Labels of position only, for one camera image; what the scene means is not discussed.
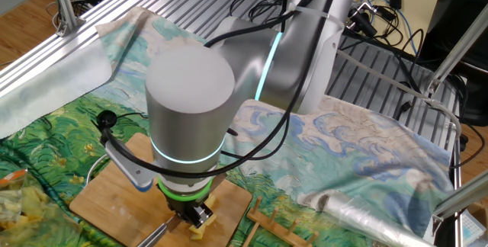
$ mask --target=printed fabric cloth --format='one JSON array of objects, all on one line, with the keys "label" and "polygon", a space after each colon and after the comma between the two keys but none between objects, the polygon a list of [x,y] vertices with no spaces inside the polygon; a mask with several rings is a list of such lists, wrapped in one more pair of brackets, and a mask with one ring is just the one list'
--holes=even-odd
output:
[{"label": "printed fabric cloth", "polygon": [[[145,75],[152,58],[169,47],[199,44],[204,40],[143,8],[126,17],[97,26],[114,75],[105,85],[34,121],[0,142],[0,177],[29,168],[46,193],[83,227],[79,245],[119,245],[102,231],[72,214],[68,204],[85,186],[85,176],[105,154],[100,133],[92,123],[103,110],[117,114],[146,112]],[[240,155],[260,143],[275,127],[283,111],[259,101],[247,101],[226,136],[223,150]],[[114,135],[128,141],[135,133],[148,133],[148,120],[121,118]],[[272,151],[278,134],[257,156]],[[292,115],[286,141],[278,154],[251,161],[228,172],[228,179],[253,195],[262,196],[260,211],[308,239],[319,232],[314,246],[369,246],[373,242],[332,224],[320,207],[321,194],[339,190],[361,197],[388,218],[423,236],[435,206],[452,191],[448,180],[450,154],[413,133],[395,120],[361,107],[324,96],[319,110]],[[221,156],[220,164],[234,159]],[[100,172],[104,165],[96,170]],[[253,223],[243,218],[230,244],[242,245]],[[252,246],[287,246],[258,229]]]}]

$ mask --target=yellow food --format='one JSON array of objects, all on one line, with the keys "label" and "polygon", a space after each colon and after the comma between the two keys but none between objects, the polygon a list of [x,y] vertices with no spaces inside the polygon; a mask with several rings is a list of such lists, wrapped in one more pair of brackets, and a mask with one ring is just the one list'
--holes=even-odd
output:
[{"label": "yellow food", "polygon": [[207,205],[207,207],[212,209],[216,200],[217,200],[217,198],[213,194],[209,194],[208,199],[205,201],[205,205]]},{"label": "yellow food", "polygon": [[200,226],[200,228],[195,228],[195,226],[190,226],[190,228],[188,228],[190,230],[190,232],[192,233],[195,233],[195,234],[198,234],[198,235],[203,235],[205,233],[205,224]]},{"label": "yellow food", "polygon": [[190,228],[188,228],[192,232],[190,239],[191,240],[202,240],[204,238],[205,228],[208,227],[210,224],[212,224],[215,221],[216,218],[217,218],[217,216],[213,214],[198,229],[195,228],[195,226],[190,226]]},{"label": "yellow food", "polygon": [[198,229],[196,229],[195,226],[190,227],[190,231],[192,232],[190,239],[202,240],[204,238],[205,227],[206,227],[205,224],[200,226],[200,228]]}]

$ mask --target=black device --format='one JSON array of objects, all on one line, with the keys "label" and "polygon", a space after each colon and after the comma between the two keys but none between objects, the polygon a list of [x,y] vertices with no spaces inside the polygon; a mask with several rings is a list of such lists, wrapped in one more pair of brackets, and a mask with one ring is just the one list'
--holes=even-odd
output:
[{"label": "black device", "polygon": [[353,8],[349,11],[349,19],[355,23],[352,28],[355,32],[362,31],[367,37],[374,37],[377,34],[377,30],[371,25],[369,21],[369,15],[365,12],[358,11],[358,9]]},{"label": "black device", "polygon": [[402,0],[390,0],[390,7],[400,10],[402,8]]}]

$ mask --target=wooden floor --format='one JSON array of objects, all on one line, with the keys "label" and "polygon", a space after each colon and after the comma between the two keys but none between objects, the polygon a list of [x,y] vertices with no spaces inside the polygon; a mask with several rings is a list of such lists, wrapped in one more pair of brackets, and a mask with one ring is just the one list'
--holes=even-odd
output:
[{"label": "wooden floor", "polygon": [[[28,0],[7,14],[0,17],[0,65],[16,60],[37,44],[54,34],[55,29],[51,16],[46,12],[46,6],[54,0]],[[50,10],[56,13],[56,7]],[[488,138],[488,127],[477,128]],[[468,127],[463,125],[463,133],[469,138],[466,150],[462,153],[465,160],[480,147],[479,137]],[[488,147],[472,162],[462,167],[463,183],[488,169]],[[488,205],[488,198],[483,202]]]},{"label": "wooden floor", "polygon": [[[54,0],[27,0],[0,16],[0,69],[55,33],[46,6]],[[57,12],[56,6],[49,9]]]}]

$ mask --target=white cable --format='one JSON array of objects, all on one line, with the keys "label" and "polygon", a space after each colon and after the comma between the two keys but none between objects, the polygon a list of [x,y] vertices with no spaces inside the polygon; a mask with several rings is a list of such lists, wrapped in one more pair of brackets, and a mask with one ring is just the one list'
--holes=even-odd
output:
[{"label": "white cable", "polygon": [[58,15],[59,15],[59,12],[57,12],[57,13],[56,13],[56,14],[53,16],[53,20],[52,20],[52,22],[53,22],[53,26],[56,28],[56,31],[58,31],[58,30],[59,30],[59,26],[56,26],[56,22],[54,22],[54,21],[56,20],[56,18],[58,17]]},{"label": "white cable", "polygon": [[88,174],[86,175],[86,185],[88,185],[88,183],[90,182],[90,177],[92,176],[92,172],[93,170],[95,170],[95,167],[97,167],[98,163],[100,163],[102,160],[104,160],[105,158],[107,158],[107,154],[104,154],[100,159],[98,159],[94,164],[93,166],[90,168],[90,171],[88,171]]},{"label": "white cable", "polygon": [[456,115],[454,115],[449,109],[447,109],[440,101],[436,101],[434,99],[431,99],[425,95],[422,95],[416,91],[413,91],[411,88],[408,88],[406,87],[405,85],[399,83],[399,82],[396,82],[394,81],[393,79],[383,75],[382,73],[380,72],[377,72],[369,67],[367,67],[366,65],[364,65],[363,63],[360,63],[359,61],[357,61],[356,59],[354,59],[352,56],[349,56],[347,53],[344,53],[343,51],[341,50],[337,50],[337,54],[344,57],[345,59],[347,59],[349,62],[351,62],[352,64],[356,65],[357,67],[361,68],[361,69],[364,69],[366,71],[368,71],[370,74],[372,75],[375,75],[377,77],[379,77],[380,79],[383,79],[384,81],[390,83],[391,85],[394,85],[395,87],[399,88],[400,90],[403,90],[417,98],[420,98],[422,99],[426,104],[428,104],[430,107],[434,108],[434,109],[437,109],[437,110],[440,110],[441,112],[443,112],[446,116],[448,116],[450,119],[451,119],[451,122],[454,123],[454,128],[456,129],[456,140],[459,139],[459,137],[461,136],[461,123],[459,122],[458,118],[456,117]]}]

